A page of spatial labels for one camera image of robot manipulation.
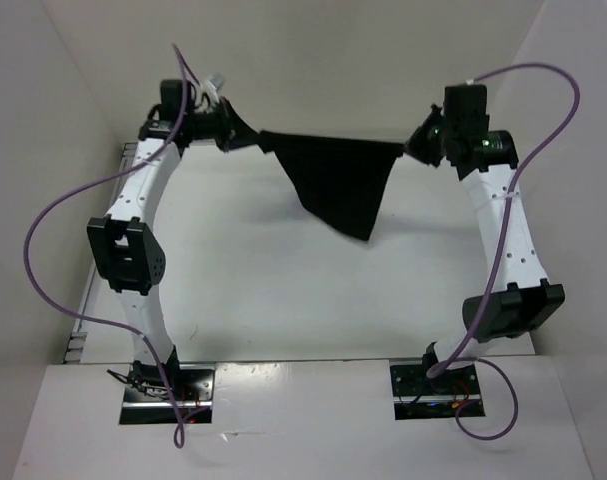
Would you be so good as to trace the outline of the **black skirt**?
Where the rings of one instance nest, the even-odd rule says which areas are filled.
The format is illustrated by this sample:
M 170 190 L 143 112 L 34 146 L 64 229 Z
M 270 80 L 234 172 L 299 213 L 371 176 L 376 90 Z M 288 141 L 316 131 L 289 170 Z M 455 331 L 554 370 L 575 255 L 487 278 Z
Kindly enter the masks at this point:
M 370 240 L 401 143 L 255 131 L 256 146 L 277 157 L 305 210 L 342 235 Z

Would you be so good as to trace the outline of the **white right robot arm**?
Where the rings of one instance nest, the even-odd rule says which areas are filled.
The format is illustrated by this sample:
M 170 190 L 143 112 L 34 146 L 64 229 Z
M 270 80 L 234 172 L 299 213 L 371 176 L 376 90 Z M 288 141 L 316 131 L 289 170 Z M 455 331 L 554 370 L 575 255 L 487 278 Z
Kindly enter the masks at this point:
M 442 393 L 456 381 L 456 370 L 483 356 L 497 340 L 538 329 L 563 304 L 565 291 L 550 281 L 537 256 L 512 136 L 490 130 L 484 108 L 449 116 L 432 106 L 406 151 L 424 164 L 448 160 L 455 168 L 471 200 L 487 259 L 483 293 L 463 302 L 461 335 L 426 349 L 421 380 L 429 391 Z

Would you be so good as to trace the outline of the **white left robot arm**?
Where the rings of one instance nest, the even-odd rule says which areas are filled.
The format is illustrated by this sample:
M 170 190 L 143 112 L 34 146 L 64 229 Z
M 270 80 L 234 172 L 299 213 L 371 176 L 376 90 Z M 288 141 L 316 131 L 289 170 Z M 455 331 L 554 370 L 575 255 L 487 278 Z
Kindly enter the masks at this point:
M 149 119 L 140 132 L 132 166 L 113 205 L 87 224 L 87 235 L 99 275 L 116 294 L 132 328 L 134 359 L 128 382 L 146 384 L 159 399 L 175 397 L 182 387 L 181 368 L 162 312 L 159 284 L 166 255 L 153 233 L 160 200 L 185 149 L 209 140 L 222 150 L 253 143 L 255 132 L 221 98 L 207 112 L 185 115 L 177 137 L 169 144 L 171 120 Z

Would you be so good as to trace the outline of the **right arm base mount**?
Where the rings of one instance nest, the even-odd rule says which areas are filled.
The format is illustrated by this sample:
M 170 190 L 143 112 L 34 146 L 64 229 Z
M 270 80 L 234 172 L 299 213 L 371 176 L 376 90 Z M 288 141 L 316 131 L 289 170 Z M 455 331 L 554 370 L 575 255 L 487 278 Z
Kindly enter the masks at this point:
M 389 365 L 394 415 L 397 421 L 484 417 L 481 389 L 474 366 L 447 371 L 430 380 L 416 361 Z

